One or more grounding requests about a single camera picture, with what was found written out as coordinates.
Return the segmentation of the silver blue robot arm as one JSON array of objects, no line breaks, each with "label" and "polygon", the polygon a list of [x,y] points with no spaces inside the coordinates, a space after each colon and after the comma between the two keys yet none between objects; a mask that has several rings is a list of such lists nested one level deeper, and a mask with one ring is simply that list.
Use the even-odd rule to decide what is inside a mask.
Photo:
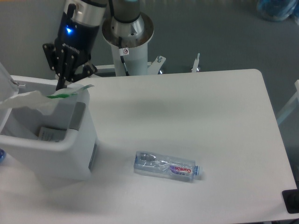
[{"label": "silver blue robot arm", "polygon": [[66,88],[96,73],[90,62],[96,36],[105,11],[123,23],[134,22],[140,15],[137,0],[67,0],[57,38],[43,44],[43,50],[57,77],[56,89]]}]

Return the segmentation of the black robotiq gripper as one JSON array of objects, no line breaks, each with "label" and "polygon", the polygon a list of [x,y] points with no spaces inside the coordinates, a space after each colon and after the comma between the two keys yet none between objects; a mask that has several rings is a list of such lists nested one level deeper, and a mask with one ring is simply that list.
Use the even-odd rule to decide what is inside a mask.
[{"label": "black robotiq gripper", "polygon": [[99,26],[87,26],[75,21],[67,23],[67,14],[63,12],[54,43],[43,44],[49,67],[58,76],[56,90],[67,88],[68,84],[75,83],[98,72],[92,63],[85,63],[80,73],[75,71],[69,73],[70,55],[67,49],[72,50],[77,55],[83,55],[85,61],[90,60],[99,28]]}]

